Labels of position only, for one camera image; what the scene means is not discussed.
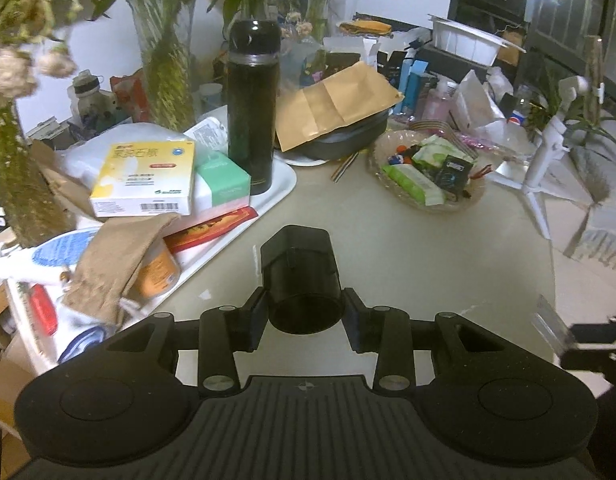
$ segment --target barcode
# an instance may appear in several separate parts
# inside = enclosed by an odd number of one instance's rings
[[[170,203],[170,204],[140,204],[142,211],[176,211],[179,209],[179,204]]]

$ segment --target black cylindrical part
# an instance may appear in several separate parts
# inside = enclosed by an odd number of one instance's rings
[[[603,478],[616,480],[616,386],[597,397],[599,416],[588,452]]]
[[[250,175],[253,195],[272,184],[280,46],[277,22],[241,20],[230,31],[228,156]]]
[[[261,247],[268,315],[277,329],[313,334],[343,315],[339,272],[328,231],[287,225]]]

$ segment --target beige table surface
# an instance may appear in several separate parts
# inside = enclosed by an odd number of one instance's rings
[[[259,249],[286,224],[328,230],[342,287],[367,306],[388,304],[415,319],[454,311],[510,341],[551,359],[531,325],[542,294],[554,304],[550,242],[534,227],[515,192],[488,184],[482,200],[457,214],[427,214],[402,203],[366,170],[360,156],[342,179],[336,164],[295,168],[295,189],[169,297],[159,311],[195,319],[224,304],[242,305],[261,284]],[[429,382],[427,352],[416,352],[418,383]],[[270,324],[259,350],[235,354],[240,380],[251,374],[365,374],[375,354],[350,350],[341,323],[309,336],[284,334]],[[197,382],[197,352],[180,352],[177,377]]]

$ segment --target red packet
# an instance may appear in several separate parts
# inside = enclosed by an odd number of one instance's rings
[[[110,88],[117,96],[121,107],[133,118],[133,123],[150,121],[150,108],[142,80],[141,68],[133,75],[110,78]]]
[[[246,220],[256,218],[257,212],[250,206],[242,207],[236,211],[218,216],[203,224],[193,225],[188,229],[166,236],[163,241],[172,254],[181,253],[191,247],[205,244],[210,240],[225,235]]]

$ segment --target water bottle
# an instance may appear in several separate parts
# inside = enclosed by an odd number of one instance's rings
[[[533,90],[528,85],[520,85],[515,92],[515,98],[517,105],[515,105],[508,122],[522,126],[532,109],[530,101],[533,98]]]
[[[250,194],[272,184],[281,31],[277,22],[241,20],[230,32],[228,157],[251,178]]]

